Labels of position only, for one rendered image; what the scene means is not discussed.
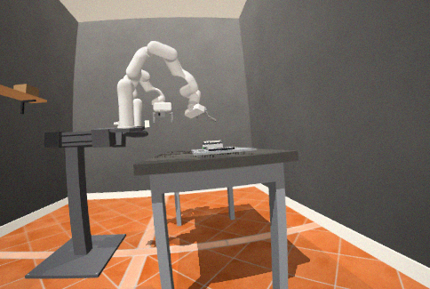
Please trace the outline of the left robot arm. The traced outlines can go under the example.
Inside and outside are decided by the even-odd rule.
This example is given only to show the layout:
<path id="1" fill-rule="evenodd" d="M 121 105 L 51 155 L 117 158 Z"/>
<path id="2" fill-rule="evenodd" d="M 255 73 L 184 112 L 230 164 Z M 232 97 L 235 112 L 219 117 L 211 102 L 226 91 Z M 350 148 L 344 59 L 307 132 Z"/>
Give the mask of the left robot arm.
<path id="1" fill-rule="evenodd" d="M 142 77 L 139 80 L 140 84 L 142 85 L 142 87 L 144 88 L 144 90 L 146 92 L 158 92 L 160 93 L 160 96 L 158 96 L 157 98 L 153 99 L 151 102 L 154 105 L 154 103 L 160 103 L 161 101 L 165 101 L 165 97 L 163 95 L 163 93 L 154 88 L 150 83 L 149 83 L 149 78 L 150 75 L 148 74 L 148 72 L 141 70 L 142 73 Z M 136 99 L 138 96 L 137 90 L 135 89 L 134 93 L 133 93 L 133 100 L 134 100 L 134 123 L 137 126 L 141 126 L 141 110 L 142 110 L 142 101 L 140 99 Z M 160 111 L 160 113 L 158 113 L 158 116 L 163 117 L 165 116 L 164 111 Z"/>

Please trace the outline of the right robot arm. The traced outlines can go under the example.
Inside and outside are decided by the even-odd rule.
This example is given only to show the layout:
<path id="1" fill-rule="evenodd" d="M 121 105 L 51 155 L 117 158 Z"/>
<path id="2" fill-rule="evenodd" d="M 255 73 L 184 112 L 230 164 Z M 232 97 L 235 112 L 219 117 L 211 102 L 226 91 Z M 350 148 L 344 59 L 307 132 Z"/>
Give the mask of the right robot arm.
<path id="1" fill-rule="evenodd" d="M 147 51 L 149 54 L 147 54 Z M 179 92 L 182 96 L 189 98 L 188 105 L 199 104 L 201 93 L 198 91 L 198 85 L 193 76 L 181 67 L 177 58 L 177 51 L 168 45 L 152 41 L 147 47 L 137 50 L 126 69 L 126 79 L 120 80 L 117 84 L 120 120 L 114 124 L 118 125 L 117 128 L 137 127 L 134 123 L 133 92 L 141 79 L 141 70 L 146 61 L 157 57 L 156 55 L 164 59 L 173 76 L 181 76 L 186 79 L 188 84 L 183 86 Z"/>

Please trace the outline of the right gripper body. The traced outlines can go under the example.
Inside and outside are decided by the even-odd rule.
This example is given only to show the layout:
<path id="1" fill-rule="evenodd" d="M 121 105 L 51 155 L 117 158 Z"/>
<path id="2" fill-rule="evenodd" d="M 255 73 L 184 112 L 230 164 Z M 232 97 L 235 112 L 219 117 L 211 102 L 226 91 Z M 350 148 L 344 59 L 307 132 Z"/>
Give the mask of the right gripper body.
<path id="1" fill-rule="evenodd" d="M 196 104 L 196 105 L 191 104 L 191 105 L 188 105 L 187 107 L 188 109 L 185 112 L 185 116 L 189 118 L 194 118 L 196 116 L 199 116 L 205 111 L 205 107 L 200 104 Z"/>

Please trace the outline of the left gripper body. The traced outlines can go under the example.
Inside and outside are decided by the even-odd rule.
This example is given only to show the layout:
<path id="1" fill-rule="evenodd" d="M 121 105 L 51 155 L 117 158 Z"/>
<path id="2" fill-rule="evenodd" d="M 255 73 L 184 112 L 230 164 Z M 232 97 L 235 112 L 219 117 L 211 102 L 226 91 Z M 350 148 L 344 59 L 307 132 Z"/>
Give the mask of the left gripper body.
<path id="1" fill-rule="evenodd" d="M 154 103 L 154 111 L 171 111 L 171 104 L 163 103 L 163 101 Z"/>

